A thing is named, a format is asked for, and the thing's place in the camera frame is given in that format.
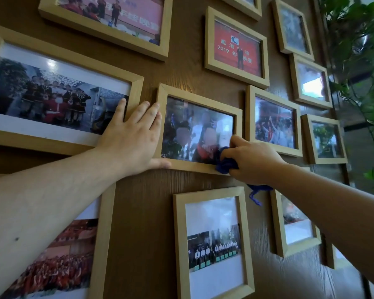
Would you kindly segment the person's right forearm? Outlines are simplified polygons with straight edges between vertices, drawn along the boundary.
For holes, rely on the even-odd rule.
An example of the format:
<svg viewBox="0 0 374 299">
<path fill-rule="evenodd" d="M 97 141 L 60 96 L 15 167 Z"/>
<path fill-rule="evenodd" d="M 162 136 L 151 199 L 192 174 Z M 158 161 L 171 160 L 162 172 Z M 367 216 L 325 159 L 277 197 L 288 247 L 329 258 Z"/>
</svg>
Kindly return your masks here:
<svg viewBox="0 0 374 299">
<path fill-rule="evenodd" d="M 305 213 L 326 238 L 374 284 L 374 195 L 301 167 L 272 167 L 265 184 Z"/>
</svg>

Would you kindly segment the person's left forearm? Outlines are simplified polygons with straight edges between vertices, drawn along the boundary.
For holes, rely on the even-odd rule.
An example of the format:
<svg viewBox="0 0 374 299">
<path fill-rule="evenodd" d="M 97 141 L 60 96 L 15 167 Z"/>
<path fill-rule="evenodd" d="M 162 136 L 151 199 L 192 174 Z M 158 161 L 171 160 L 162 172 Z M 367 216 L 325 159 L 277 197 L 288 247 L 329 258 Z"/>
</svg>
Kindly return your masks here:
<svg viewBox="0 0 374 299">
<path fill-rule="evenodd" d="M 0 294 L 124 173 L 120 154 L 85 153 L 0 176 Z"/>
</svg>

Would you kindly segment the person's left hand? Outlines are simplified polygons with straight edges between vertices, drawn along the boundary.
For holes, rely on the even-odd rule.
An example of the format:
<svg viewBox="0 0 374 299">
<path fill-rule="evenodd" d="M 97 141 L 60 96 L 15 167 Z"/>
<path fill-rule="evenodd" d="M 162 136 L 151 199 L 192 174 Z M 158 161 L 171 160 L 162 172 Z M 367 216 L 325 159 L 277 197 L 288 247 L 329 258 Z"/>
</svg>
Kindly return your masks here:
<svg viewBox="0 0 374 299">
<path fill-rule="evenodd" d="M 156 159 L 161 122 L 160 104 L 148 101 L 142 102 L 123 123 L 111 119 L 94 149 L 103 163 L 105 179 L 118 181 L 149 170 L 150 160 Z"/>
</svg>

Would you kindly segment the green leafy plant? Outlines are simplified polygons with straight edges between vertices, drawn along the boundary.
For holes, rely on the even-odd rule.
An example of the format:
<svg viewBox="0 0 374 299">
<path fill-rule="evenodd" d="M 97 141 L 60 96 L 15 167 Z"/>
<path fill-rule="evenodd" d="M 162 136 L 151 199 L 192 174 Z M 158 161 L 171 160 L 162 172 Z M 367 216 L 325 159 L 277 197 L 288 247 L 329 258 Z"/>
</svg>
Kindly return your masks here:
<svg viewBox="0 0 374 299">
<path fill-rule="evenodd" d="M 333 78 L 331 91 L 359 116 L 374 145 L 374 1 L 318 0 Z M 374 166 L 364 173 L 374 182 Z"/>
</svg>

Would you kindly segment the blue cleaning cloth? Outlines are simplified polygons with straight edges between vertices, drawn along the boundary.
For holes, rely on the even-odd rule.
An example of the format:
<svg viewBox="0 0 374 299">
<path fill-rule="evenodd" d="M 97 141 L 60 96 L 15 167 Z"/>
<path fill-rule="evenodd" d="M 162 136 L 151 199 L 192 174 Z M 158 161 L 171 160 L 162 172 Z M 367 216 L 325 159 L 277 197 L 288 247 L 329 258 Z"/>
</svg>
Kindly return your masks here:
<svg viewBox="0 0 374 299">
<path fill-rule="evenodd" d="M 215 161 L 215 170 L 223 175 L 227 175 L 230 173 L 230 170 L 235 169 L 238 170 L 239 166 L 238 163 L 233 158 L 221 159 L 221 154 L 224 150 L 229 149 L 228 146 L 220 147 L 219 150 L 214 154 L 214 161 Z M 262 206 L 262 203 L 255 198 L 255 195 L 259 192 L 270 192 L 273 191 L 274 188 L 268 185 L 250 185 L 246 184 L 250 189 L 249 198 L 253 201 L 257 206 Z"/>
</svg>

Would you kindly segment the person's right hand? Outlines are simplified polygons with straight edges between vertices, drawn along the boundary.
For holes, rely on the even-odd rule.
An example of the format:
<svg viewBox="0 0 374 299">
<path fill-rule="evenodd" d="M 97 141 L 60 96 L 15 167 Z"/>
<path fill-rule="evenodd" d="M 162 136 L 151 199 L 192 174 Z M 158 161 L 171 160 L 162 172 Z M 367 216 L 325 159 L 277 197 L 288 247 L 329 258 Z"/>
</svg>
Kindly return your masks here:
<svg viewBox="0 0 374 299">
<path fill-rule="evenodd" d="M 252 146 L 252 178 L 236 178 L 250 185 L 272 185 L 272 178 L 286 165 L 279 154 L 264 142 L 249 142 Z"/>
</svg>

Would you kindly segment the wooden picture frame dark photo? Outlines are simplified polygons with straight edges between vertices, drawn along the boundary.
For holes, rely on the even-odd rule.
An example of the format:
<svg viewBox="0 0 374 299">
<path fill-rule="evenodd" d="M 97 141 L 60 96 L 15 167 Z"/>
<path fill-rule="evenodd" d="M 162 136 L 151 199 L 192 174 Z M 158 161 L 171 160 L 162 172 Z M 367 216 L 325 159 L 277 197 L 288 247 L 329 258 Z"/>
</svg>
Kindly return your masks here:
<svg viewBox="0 0 374 299">
<path fill-rule="evenodd" d="M 154 157 L 173 170 L 221 175 L 218 153 L 232 135 L 243 135 L 243 111 L 163 83 L 156 102 L 163 118 Z"/>
</svg>

